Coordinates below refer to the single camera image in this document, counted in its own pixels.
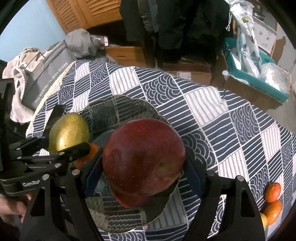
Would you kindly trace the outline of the person's left hand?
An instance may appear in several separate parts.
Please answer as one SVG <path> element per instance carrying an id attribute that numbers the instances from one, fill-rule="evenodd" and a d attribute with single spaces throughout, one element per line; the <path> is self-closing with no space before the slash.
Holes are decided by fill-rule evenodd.
<path id="1" fill-rule="evenodd" d="M 4 223 L 17 227 L 17 217 L 22 223 L 31 198 L 31 194 L 27 194 L 24 201 L 1 196 L 1 219 Z"/>

